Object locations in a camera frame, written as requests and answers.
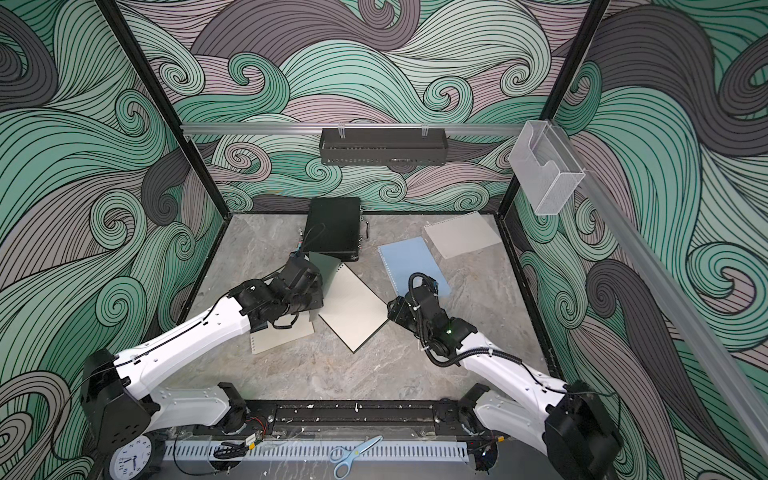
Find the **dark green spiral notebook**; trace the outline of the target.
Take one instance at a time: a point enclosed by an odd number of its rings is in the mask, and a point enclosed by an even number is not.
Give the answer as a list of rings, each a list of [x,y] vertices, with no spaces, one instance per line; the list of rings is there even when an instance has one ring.
[[[342,261],[320,253],[308,260],[322,277],[319,317],[353,353],[387,322],[386,304]]]

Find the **torn lined paper page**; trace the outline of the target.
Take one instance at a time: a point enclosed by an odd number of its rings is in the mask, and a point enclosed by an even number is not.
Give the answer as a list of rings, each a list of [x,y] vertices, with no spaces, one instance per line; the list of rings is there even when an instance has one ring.
[[[477,212],[424,227],[443,258],[449,259],[502,242],[490,224]]]

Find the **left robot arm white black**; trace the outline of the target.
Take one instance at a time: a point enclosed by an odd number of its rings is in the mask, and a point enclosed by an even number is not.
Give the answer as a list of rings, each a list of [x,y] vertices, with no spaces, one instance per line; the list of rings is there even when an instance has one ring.
[[[80,404],[100,453],[112,454],[140,435],[177,426],[238,432],[247,403],[230,383],[164,393],[161,384],[213,348],[241,335],[298,320],[318,310],[340,262],[317,253],[293,253],[265,279],[233,287],[212,307],[177,327],[117,354],[101,349],[84,363]]]

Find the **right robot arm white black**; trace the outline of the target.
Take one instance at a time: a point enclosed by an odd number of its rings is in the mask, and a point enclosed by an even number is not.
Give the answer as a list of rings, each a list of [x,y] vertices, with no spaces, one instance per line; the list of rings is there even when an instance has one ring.
[[[552,377],[501,350],[471,323],[449,316],[438,293],[436,279],[413,273],[406,294],[388,303],[388,318],[414,334],[433,365],[462,367],[490,382],[469,401],[481,431],[545,454],[564,479],[614,475],[624,440],[604,404],[610,393]]]

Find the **beige spiral notebook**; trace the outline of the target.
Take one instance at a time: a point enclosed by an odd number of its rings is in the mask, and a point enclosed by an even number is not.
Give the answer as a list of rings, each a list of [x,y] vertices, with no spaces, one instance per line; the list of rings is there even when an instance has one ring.
[[[307,337],[315,332],[308,311],[301,312],[289,329],[277,329],[270,324],[261,331],[250,334],[250,348],[253,355],[266,352],[286,343]]]

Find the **black hard case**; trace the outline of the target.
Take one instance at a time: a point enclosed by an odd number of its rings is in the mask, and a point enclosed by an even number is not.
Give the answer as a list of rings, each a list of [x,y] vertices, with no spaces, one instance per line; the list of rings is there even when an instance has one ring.
[[[359,197],[312,199],[300,250],[335,257],[343,262],[357,261],[362,212]]]

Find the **round analog clock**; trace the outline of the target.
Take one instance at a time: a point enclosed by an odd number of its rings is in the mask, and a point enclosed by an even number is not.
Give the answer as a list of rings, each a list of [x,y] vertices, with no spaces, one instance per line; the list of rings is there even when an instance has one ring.
[[[146,435],[138,436],[113,453],[107,469],[108,477],[113,480],[138,478],[149,466],[152,453],[150,438]]]

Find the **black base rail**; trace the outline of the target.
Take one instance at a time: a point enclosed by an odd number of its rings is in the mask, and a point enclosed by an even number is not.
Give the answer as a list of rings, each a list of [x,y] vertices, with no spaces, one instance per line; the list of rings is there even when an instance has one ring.
[[[510,419],[476,413],[468,400],[247,400],[245,407],[269,434],[336,427],[409,427],[443,436],[513,433]]]

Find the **black wall tray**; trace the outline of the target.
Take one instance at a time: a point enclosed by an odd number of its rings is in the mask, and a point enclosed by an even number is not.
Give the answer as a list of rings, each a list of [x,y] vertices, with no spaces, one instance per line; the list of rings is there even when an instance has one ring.
[[[319,140],[323,164],[420,166],[447,161],[448,139],[435,128],[326,128]]]

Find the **aluminium rail back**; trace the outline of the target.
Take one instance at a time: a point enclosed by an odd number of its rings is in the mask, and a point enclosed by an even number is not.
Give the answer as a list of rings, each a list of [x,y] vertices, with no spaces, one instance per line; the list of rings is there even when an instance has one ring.
[[[345,133],[351,129],[419,129],[424,131],[443,129],[448,136],[518,135],[523,124],[403,124],[403,123],[246,123],[246,122],[190,122],[180,128],[185,135],[319,135],[323,129],[335,129]]]

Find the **aluminium rail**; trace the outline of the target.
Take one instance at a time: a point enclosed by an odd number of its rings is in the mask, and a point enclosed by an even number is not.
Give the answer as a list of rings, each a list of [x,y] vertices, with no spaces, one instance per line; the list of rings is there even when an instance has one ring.
[[[600,182],[601,169],[581,155],[578,146],[567,134],[562,133],[560,140],[568,150],[568,157],[585,174],[580,184],[606,226],[626,251],[656,303],[671,318],[755,449],[762,458],[766,458],[767,404],[762,395],[699,315],[693,302],[639,234],[635,224],[617,206],[611,191]]]
[[[424,131],[443,129],[448,136],[518,135],[523,124],[403,124],[403,123],[246,123],[246,122],[190,122],[180,128],[185,135],[319,135],[323,129],[335,129],[345,133],[351,129],[419,129]]]

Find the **clear plastic wall holder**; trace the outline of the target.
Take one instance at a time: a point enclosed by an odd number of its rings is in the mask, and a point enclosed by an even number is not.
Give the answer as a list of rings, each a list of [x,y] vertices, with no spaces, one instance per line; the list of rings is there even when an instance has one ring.
[[[537,216],[555,216],[585,177],[565,130],[548,120],[527,121],[508,155]]]

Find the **aluminium rail right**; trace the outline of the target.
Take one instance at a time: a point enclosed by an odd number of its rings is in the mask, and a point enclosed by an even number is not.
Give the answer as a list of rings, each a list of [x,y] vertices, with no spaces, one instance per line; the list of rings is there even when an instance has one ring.
[[[578,146],[567,134],[562,133],[560,140],[568,150],[568,157],[585,174],[580,184],[606,226],[626,251],[656,303],[671,318],[755,449],[762,458],[766,458],[767,404],[762,395],[699,315],[693,302],[639,234],[635,224],[617,206],[611,191],[600,182],[601,169],[581,155]]]

